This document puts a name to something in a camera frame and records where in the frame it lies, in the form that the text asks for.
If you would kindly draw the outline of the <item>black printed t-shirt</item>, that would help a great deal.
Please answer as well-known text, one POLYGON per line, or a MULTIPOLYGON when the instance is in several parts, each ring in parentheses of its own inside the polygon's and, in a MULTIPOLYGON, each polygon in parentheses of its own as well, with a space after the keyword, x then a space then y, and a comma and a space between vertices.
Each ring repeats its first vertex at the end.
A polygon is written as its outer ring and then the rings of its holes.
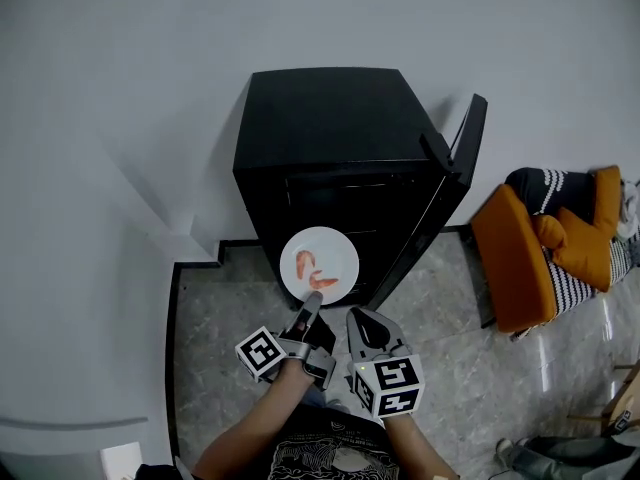
POLYGON ((377 423, 331 408, 298 406, 256 461, 259 480, 406 480, 377 423))

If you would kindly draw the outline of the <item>black cabinet fridge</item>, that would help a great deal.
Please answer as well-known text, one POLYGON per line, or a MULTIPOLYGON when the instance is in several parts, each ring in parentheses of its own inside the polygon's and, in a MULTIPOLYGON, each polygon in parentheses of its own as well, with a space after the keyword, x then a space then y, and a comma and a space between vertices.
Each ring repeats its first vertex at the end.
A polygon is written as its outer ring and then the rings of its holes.
POLYGON ((270 265, 296 233, 335 229, 358 255, 344 303, 379 308, 469 191, 487 107, 474 95, 447 143, 396 69, 255 73, 233 174, 270 265))

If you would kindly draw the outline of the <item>white box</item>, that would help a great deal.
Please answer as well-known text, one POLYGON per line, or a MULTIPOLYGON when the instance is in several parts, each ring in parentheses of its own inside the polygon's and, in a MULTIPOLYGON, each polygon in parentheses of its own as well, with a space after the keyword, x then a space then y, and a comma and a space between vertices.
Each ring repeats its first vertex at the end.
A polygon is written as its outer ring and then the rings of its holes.
POLYGON ((105 480, 135 480, 142 465, 140 444, 131 442, 102 449, 100 461, 105 480))

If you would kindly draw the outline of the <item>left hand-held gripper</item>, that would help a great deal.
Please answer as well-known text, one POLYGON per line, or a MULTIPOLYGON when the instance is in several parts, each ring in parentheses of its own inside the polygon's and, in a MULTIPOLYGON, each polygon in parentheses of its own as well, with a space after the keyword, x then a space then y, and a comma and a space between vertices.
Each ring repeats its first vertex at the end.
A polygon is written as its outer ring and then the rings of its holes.
POLYGON ((320 391, 326 391, 336 367, 336 336, 318 315, 323 294, 313 291, 296 319, 279 334, 261 327, 235 347, 237 358, 255 382, 271 383, 285 359, 298 360, 320 391))

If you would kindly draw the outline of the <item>round wooden side table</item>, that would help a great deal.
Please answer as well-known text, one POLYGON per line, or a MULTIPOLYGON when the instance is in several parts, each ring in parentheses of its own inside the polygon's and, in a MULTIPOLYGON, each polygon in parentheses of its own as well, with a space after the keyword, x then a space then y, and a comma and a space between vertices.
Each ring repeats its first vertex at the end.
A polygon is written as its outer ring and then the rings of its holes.
POLYGON ((625 410, 633 412, 632 419, 638 425, 627 430, 640 429, 640 359, 634 364, 615 365, 615 372, 625 371, 626 376, 620 388, 614 393, 612 399, 606 404, 599 415, 568 414, 569 420, 588 422, 599 425, 600 435, 603 437, 618 435, 613 429, 616 418, 625 410))

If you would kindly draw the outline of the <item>large orange cushion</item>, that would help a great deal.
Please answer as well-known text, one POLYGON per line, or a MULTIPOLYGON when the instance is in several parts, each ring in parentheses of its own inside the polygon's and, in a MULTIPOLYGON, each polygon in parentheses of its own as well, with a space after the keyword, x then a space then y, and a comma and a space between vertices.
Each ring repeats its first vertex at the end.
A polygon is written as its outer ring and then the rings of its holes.
POLYGON ((601 292, 611 286, 610 242, 616 235, 621 206, 618 166, 597 170, 594 175, 593 224, 565 207, 557 213, 566 241, 553 252, 553 262, 571 276, 601 292))

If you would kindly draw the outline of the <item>orange sofa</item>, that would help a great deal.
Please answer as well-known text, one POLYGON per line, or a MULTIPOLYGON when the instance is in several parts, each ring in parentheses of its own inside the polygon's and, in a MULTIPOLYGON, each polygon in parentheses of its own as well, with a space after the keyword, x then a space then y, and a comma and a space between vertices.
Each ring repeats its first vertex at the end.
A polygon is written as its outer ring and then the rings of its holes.
MULTIPOLYGON (((500 332, 519 340, 556 316, 551 276, 525 205, 505 182, 471 221, 500 332)), ((632 246, 640 257, 640 243, 632 246)))

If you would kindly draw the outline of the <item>person's right forearm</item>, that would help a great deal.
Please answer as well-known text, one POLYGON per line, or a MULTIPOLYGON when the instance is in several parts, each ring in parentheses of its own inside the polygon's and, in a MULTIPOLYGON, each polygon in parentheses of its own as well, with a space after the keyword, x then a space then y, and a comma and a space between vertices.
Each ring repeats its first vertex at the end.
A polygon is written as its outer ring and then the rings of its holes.
POLYGON ((398 463, 409 480, 459 480, 410 414, 390 416, 383 422, 398 463))

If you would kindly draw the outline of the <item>small orange cushion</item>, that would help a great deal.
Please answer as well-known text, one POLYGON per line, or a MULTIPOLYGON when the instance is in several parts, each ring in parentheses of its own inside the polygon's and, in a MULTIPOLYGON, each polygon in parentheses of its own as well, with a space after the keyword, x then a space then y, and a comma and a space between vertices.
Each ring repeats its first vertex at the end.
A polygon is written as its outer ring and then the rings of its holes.
POLYGON ((534 232, 543 247, 556 250, 566 246, 566 231, 555 217, 535 215, 531 217, 531 222, 534 232))

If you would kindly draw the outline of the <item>white grey cloth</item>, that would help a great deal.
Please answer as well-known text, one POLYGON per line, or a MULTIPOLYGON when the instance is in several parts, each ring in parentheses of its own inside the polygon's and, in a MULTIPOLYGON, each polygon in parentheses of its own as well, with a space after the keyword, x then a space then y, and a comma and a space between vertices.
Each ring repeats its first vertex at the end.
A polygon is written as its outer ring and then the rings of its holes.
POLYGON ((638 205, 640 204, 640 191, 638 187, 627 180, 621 181, 621 202, 617 236, 620 240, 629 240, 639 226, 638 205))

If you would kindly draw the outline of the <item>black white striped blanket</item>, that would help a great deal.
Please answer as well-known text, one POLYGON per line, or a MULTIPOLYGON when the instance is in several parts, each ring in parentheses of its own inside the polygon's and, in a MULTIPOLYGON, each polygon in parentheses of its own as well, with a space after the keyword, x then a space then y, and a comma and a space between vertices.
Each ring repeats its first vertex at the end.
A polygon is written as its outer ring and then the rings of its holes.
MULTIPOLYGON (((632 246, 640 243, 640 225, 635 233, 626 241, 613 238, 609 244, 611 285, 622 281, 635 267, 640 266, 640 257, 632 255, 632 246)), ((587 283, 573 277, 552 261, 551 251, 541 247, 549 270, 556 301, 556 316, 570 311, 574 307, 595 297, 598 290, 587 283)))

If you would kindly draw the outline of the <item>person's left forearm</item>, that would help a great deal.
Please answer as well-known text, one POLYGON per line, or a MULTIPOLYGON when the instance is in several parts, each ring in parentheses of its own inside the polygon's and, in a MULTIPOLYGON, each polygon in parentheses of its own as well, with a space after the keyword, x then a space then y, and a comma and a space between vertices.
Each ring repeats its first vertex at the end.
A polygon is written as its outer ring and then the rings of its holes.
POLYGON ((268 390, 238 423, 204 450, 193 474, 201 480, 238 478, 269 447, 312 383, 299 360, 283 360, 268 390))

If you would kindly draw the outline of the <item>black white striped cushion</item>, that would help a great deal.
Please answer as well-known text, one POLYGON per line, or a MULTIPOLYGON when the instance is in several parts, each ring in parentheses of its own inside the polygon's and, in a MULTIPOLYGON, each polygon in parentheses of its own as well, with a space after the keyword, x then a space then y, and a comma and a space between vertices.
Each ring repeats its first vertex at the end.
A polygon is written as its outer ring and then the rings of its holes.
POLYGON ((566 208, 589 224, 593 221, 595 184, 591 174, 520 168, 510 173, 505 183, 530 215, 556 216, 560 208, 566 208))

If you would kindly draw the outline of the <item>person's blue jeans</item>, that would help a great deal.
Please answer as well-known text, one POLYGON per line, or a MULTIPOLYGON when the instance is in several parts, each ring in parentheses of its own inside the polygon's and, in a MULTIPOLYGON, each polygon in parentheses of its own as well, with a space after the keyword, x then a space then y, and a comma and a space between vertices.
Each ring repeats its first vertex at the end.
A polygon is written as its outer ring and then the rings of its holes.
POLYGON ((303 395, 300 404, 310 407, 324 408, 327 404, 325 392, 318 389, 315 385, 311 385, 303 395))

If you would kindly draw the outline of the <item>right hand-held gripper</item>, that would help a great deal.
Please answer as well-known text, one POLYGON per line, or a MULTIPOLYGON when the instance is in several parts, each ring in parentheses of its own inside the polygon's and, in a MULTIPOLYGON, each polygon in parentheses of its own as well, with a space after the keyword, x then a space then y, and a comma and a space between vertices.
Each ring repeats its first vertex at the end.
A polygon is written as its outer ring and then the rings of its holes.
POLYGON ((401 328, 376 311, 352 307, 346 315, 352 357, 352 393, 372 418, 414 412, 425 378, 420 356, 401 328))

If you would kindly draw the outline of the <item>white round plate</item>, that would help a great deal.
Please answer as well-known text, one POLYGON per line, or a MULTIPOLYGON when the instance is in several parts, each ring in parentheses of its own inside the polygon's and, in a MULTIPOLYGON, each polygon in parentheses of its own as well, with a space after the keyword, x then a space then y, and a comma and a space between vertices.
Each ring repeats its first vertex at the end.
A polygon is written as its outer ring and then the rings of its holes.
POLYGON ((328 227, 304 229, 284 246, 279 262, 279 273, 284 287, 295 299, 305 301, 314 291, 309 286, 309 276, 315 270, 322 270, 325 278, 338 278, 335 285, 320 290, 322 304, 336 304, 355 287, 359 275, 359 257, 353 243, 341 232, 328 227), (296 276, 296 253, 308 250, 314 256, 316 265, 306 265, 302 280, 296 276))

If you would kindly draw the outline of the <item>black bag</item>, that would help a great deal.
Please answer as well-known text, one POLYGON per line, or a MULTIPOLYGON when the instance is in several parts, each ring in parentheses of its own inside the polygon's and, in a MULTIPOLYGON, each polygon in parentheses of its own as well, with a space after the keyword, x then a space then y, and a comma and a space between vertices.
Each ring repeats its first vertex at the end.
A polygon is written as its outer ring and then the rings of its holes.
POLYGON ((141 464, 134 480, 195 480, 184 467, 141 464))

